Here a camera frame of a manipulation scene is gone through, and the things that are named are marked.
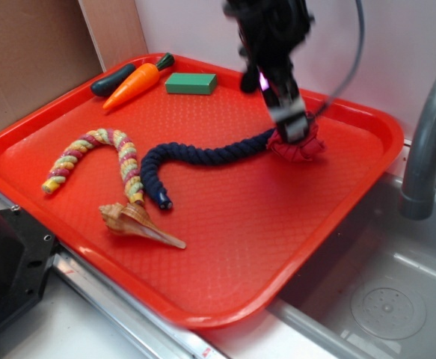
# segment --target red scrunchie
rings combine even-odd
[[[290,162],[311,161],[314,155],[327,148],[324,141],[317,138],[318,129],[317,123],[312,122],[307,136],[296,144],[287,144],[275,130],[268,140],[267,148]]]

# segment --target dark blue rope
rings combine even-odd
[[[269,129],[260,135],[214,150],[209,148],[203,150],[177,142],[160,144],[151,149],[141,161],[141,181],[144,190],[159,205],[159,208],[170,209],[173,203],[166,195],[167,190],[158,177],[158,169],[163,162],[179,160],[191,165],[226,165],[264,151],[273,132],[274,129]]]

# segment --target white wall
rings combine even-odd
[[[362,0],[366,42],[357,76],[342,98],[380,109],[413,135],[436,77],[436,0]],[[237,25],[221,0],[135,0],[150,52],[172,52],[234,70]],[[354,0],[307,0],[316,17],[292,53],[299,86],[330,93],[349,70],[357,44]]]

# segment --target green block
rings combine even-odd
[[[173,73],[165,82],[168,93],[210,95],[218,84],[213,73]]]

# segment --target dark green cucumber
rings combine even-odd
[[[136,66],[134,64],[127,64],[114,73],[91,84],[91,92],[96,96],[111,96],[118,86],[135,70]]]

